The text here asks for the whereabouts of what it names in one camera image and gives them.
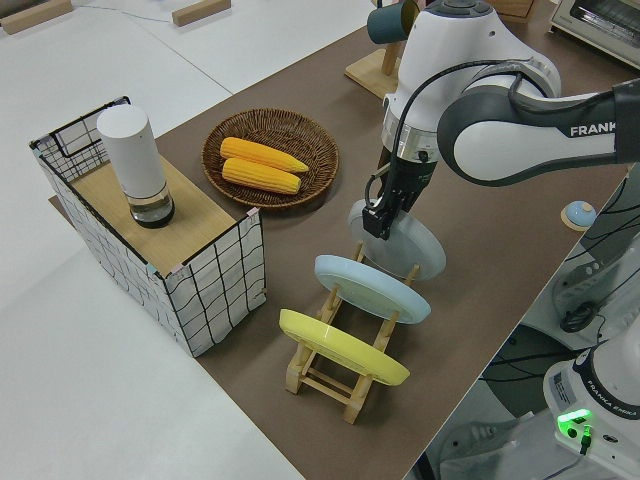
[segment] toaster oven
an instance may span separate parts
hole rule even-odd
[[[640,69],[640,0],[560,0],[551,27]]]

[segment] corn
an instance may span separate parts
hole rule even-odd
[[[242,138],[225,138],[220,145],[220,155],[222,158],[243,158],[285,172],[309,171],[308,166],[288,153]]]
[[[300,190],[300,178],[295,175],[242,158],[228,158],[222,166],[222,178],[246,187],[287,195],[295,195]]]

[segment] wooden block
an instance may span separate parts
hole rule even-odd
[[[171,13],[173,23],[182,27],[214,13],[231,8],[231,0],[202,0]]]
[[[73,11],[71,0],[49,0],[41,5],[9,15],[0,20],[0,24],[5,32],[13,35],[71,11]]]
[[[395,92],[398,87],[400,59],[396,59],[392,72],[386,75],[382,71],[385,53],[386,50],[381,48],[352,63],[346,68],[345,75],[380,98]]]
[[[218,235],[235,220],[217,203],[162,159],[169,191],[176,205],[171,222],[163,228],[138,225],[116,179],[111,163],[105,163],[72,182],[75,189],[163,277]]]

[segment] green indicator light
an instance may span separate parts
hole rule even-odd
[[[587,417],[591,416],[591,410],[587,410],[586,408],[581,408],[579,410],[575,410],[573,412],[564,413],[558,416],[558,428],[560,431],[568,435],[569,427],[573,423],[582,423],[585,421]],[[591,427],[585,426],[585,435],[590,435],[589,430]]]

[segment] white table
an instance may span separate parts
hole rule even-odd
[[[28,143],[121,95],[159,136],[363,26],[372,5],[237,0],[178,28],[171,11],[192,0],[73,3],[0,31],[0,476],[299,478],[103,272],[48,204]]]

